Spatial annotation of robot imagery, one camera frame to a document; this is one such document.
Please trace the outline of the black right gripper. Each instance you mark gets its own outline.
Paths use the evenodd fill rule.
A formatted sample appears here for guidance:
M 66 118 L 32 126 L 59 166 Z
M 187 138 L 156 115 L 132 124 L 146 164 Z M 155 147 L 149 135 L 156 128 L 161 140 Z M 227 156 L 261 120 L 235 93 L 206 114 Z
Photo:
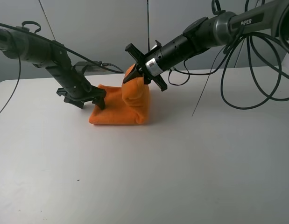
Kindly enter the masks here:
M 159 50 L 162 45 L 158 41 L 155 42 L 156 44 L 146 54 L 140 52 L 132 43 L 126 46 L 125 51 L 132 56 L 136 63 L 126 71 L 123 79 L 124 84 L 135 78 L 143 77 L 144 84 L 150 84 L 151 81 L 154 81 L 161 91 L 167 90 L 168 86 L 161 77 L 164 71 L 159 67 L 155 58 L 157 57 L 157 50 Z

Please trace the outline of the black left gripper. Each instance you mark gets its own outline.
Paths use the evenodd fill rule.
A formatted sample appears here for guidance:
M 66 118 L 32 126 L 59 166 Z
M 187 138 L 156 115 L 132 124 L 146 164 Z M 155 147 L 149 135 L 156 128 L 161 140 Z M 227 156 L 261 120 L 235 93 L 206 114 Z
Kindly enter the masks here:
M 58 96 L 64 96 L 64 102 L 74 105 L 80 109 L 83 109 L 84 103 L 91 101 L 99 109 L 104 110 L 106 96 L 105 89 L 101 89 L 96 86 L 92 86 L 88 81 L 67 83 L 58 82 L 61 88 L 57 89 Z

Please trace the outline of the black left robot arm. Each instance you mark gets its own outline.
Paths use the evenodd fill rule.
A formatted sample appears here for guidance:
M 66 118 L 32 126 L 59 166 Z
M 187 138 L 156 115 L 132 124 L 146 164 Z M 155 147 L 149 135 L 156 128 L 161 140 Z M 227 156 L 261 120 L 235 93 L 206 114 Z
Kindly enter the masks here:
M 78 62 L 72 65 L 62 44 L 42 40 L 25 28 L 0 28 L 0 51 L 7 58 L 45 68 L 61 85 L 56 93 L 64 97 L 64 102 L 83 108 L 85 102 L 91 101 L 101 110 L 104 109 L 106 91 L 91 85 L 84 76 L 87 69 L 92 67 L 91 63 Z

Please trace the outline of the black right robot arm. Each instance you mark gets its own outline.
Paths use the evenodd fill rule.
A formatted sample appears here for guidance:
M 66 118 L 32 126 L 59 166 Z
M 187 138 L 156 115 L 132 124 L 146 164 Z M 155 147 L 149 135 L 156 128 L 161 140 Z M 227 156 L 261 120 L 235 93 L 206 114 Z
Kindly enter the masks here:
M 236 39 L 257 31 L 271 30 L 271 37 L 280 41 L 289 53 L 289 0 L 273 0 L 236 15 L 224 10 L 214 11 L 212 18 L 203 17 L 190 24 L 181 35 L 164 46 L 159 42 L 148 53 L 141 53 L 133 44 L 126 46 L 135 65 L 126 72 L 123 83 L 143 77 L 144 83 L 154 81 L 164 91 L 167 84 L 161 74 L 178 63 L 217 46 L 231 46 Z

